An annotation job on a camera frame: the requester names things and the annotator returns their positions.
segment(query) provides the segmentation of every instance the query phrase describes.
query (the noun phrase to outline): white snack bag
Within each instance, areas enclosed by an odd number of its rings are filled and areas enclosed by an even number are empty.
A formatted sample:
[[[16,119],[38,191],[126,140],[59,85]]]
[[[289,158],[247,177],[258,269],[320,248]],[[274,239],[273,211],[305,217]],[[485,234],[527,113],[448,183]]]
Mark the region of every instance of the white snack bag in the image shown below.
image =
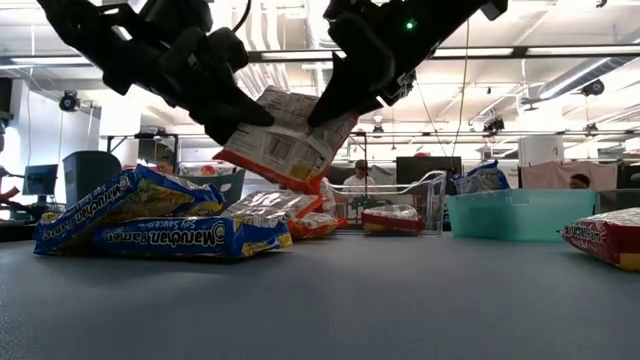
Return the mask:
[[[214,159],[224,160],[287,188],[320,193],[336,152],[358,122],[346,114],[312,128],[307,118],[318,98],[268,87],[257,103],[273,117],[270,127],[240,124]]]

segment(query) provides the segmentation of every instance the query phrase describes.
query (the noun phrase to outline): tabletop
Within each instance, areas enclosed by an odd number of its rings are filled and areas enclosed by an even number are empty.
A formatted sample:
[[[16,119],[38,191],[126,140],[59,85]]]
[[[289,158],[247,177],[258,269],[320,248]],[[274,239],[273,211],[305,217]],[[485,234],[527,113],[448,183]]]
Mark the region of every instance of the tabletop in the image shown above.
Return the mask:
[[[0,359],[640,353],[640,274],[564,243],[341,234],[231,264],[32,249],[0,244]]]

